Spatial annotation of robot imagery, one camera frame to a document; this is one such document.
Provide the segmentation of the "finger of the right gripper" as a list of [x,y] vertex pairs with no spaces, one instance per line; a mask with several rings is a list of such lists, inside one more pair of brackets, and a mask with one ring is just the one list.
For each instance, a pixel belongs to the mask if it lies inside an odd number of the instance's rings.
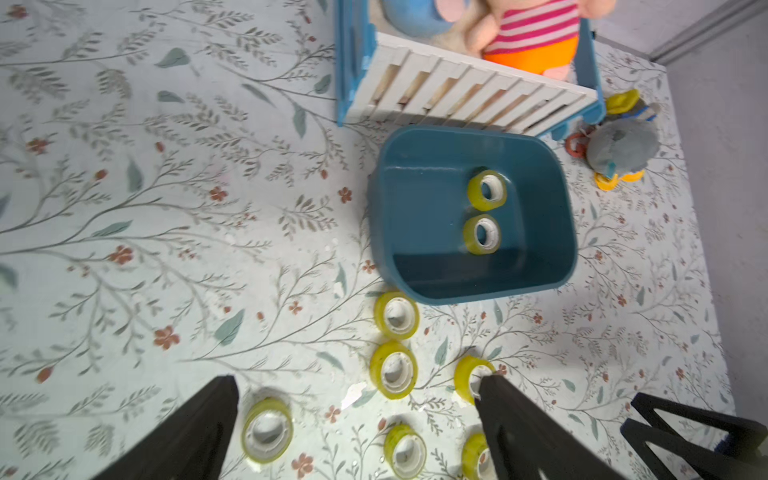
[[632,419],[626,420],[620,431],[639,458],[658,479],[675,480],[676,477],[651,450],[651,446],[660,447],[681,457],[702,479],[756,478],[754,465],[707,450],[688,442],[676,433],[667,433]]
[[726,447],[759,447],[767,438],[767,427],[756,421],[683,405],[646,393],[637,393],[631,406],[651,427],[665,433],[676,434],[676,431],[658,415],[657,410],[725,432],[722,443]]

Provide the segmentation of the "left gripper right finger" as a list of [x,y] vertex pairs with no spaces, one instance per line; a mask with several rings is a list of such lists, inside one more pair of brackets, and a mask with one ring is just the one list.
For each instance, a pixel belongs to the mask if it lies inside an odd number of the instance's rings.
[[498,479],[620,479],[607,463],[500,375],[475,400]]

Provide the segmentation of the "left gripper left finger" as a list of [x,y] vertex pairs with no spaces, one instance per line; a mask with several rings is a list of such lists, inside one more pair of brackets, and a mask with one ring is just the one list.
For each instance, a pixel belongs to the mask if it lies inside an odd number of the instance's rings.
[[233,435],[239,390],[218,376],[168,416],[98,479],[217,479]]

